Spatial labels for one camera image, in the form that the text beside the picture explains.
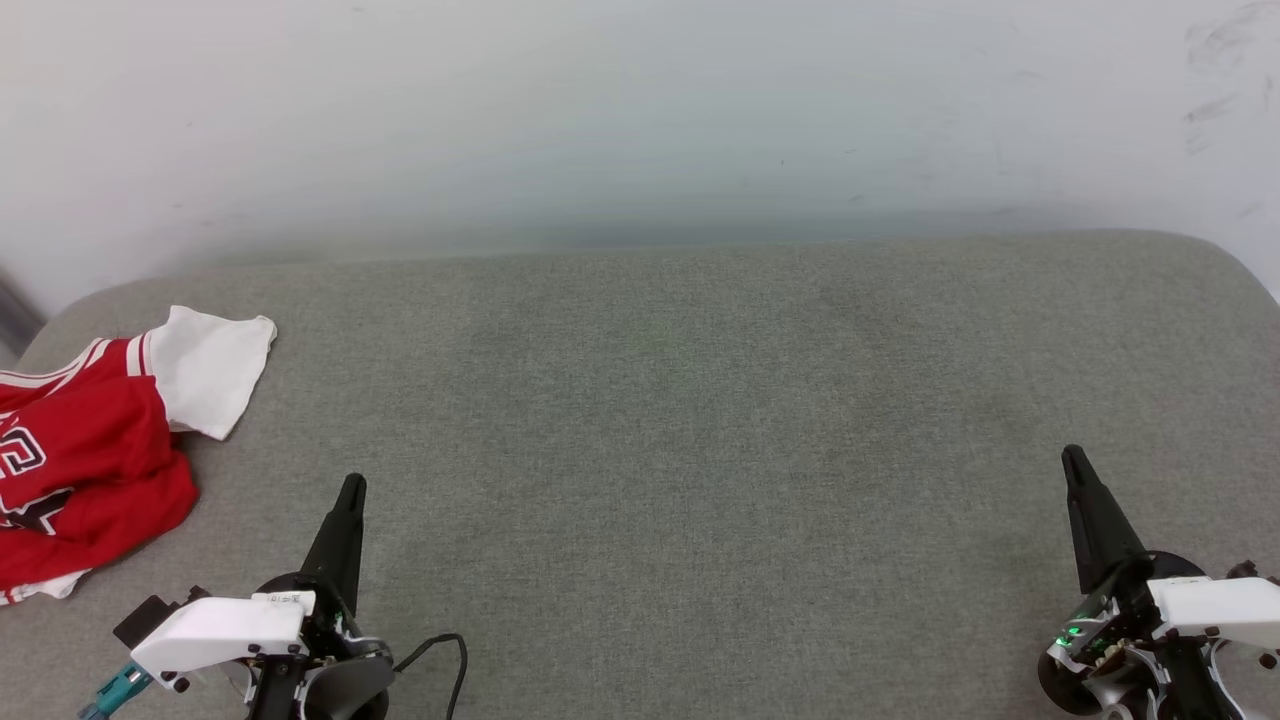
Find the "grey fabric sofa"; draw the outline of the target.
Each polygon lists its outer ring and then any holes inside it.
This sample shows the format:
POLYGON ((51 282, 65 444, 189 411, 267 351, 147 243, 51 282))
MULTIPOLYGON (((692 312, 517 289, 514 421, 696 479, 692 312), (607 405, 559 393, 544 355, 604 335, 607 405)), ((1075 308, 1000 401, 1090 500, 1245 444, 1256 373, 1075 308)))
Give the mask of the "grey fabric sofa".
POLYGON ((1175 234, 224 269, 96 293, 22 366, 265 315, 174 532, 0 609, 0 720, 74 720, 150 594, 296 570, 367 478, 358 624, 457 720, 1064 720, 1060 454, 1146 544, 1280 575, 1280 304, 1175 234))

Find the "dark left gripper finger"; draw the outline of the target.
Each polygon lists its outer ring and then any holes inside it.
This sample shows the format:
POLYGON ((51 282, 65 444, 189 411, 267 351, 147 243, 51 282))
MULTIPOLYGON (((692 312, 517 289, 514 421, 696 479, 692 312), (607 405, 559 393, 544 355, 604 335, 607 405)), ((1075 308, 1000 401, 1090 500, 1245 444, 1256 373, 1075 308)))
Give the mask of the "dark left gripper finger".
POLYGON ((367 482, 362 474, 344 478, 300 569, 302 574, 330 587, 351 615, 358 610, 366 492, 367 482))

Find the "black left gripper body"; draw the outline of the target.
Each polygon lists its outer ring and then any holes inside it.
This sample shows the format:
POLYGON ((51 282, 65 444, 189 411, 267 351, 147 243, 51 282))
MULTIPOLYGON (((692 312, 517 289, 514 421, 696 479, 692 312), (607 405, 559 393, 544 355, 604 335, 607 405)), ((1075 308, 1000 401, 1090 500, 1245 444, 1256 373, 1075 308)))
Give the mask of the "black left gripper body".
POLYGON ((385 641, 356 621, 357 571, 273 578, 257 600, 307 600, 300 635, 282 651, 252 647, 246 720, 384 720, 396 679, 385 641))

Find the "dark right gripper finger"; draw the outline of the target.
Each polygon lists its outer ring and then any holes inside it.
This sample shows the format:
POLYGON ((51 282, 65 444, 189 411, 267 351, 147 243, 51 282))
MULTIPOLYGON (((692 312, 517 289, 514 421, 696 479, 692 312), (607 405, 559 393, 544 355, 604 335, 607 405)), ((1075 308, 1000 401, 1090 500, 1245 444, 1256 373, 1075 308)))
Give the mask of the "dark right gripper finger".
POLYGON ((1066 445, 1061 461, 1080 592, 1093 594, 1107 588, 1133 597, 1151 574, 1148 550, 1084 448, 1066 445))

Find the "red and white basketball jersey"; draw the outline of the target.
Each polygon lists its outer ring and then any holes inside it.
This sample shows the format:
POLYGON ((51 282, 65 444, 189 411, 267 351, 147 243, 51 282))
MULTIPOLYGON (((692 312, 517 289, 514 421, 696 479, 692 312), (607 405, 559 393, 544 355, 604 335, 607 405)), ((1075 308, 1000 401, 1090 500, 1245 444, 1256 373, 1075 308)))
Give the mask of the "red and white basketball jersey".
POLYGON ((236 429, 275 340, 266 316, 174 305, 56 372, 0 372, 0 607, 65 598, 182 524, 198 489, 180 437, 236 429))

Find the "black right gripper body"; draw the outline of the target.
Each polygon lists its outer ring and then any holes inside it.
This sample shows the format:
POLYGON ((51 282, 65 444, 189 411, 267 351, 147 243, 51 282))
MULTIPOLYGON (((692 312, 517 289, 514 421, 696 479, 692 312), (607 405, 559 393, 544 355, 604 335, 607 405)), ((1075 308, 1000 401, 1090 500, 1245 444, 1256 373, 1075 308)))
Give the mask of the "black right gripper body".
POLYGON ((1155 639, 1160 618, 1147 582, 1215 578, 1175 553, 1149 556, 1151 574, 1137 594, 1103 588, 1087 594, 1065 621, 1037 664, 1044 694, 1068 714, 1098 720, 1270 720, 1231 693, 1219 656, 1240 646, 1275 669, 1280 650, 1175 632, 1155 639))

